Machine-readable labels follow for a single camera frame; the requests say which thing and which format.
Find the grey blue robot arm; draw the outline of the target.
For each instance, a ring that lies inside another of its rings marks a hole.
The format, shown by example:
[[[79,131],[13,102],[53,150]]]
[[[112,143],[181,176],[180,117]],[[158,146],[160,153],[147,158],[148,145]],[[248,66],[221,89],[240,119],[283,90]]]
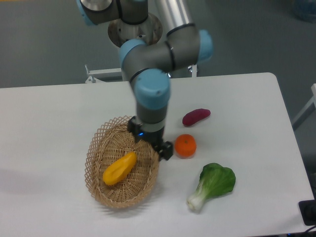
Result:
[[[146,0],[79,0],[77,6],[89,25],[120,20],[124,40],[119,48],[123,78],[130,83],[136,99],[136,115],[127,125],[135,141],[149,142],[160,159],[170,159],[173,144],[163,140],[170,98],[170,78],[175,70],[208,61],[213,41],[206,30],[198,30],[184,0],[156,2],[166,40],[147,44],[150,25]]]

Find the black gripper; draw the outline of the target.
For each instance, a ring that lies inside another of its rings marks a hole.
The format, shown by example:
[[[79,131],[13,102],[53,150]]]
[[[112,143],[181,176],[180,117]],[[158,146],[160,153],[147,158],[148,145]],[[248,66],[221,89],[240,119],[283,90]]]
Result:
[[[173,156],[173,143],[163,141],[164,127],[158,131],[148,132],[142,128],[142,124],[133,116],[127,123],[127,131],[134,137],[137,144],[143,140],[151,144],[153,149],[158,153],[159,161],[169,160]]]

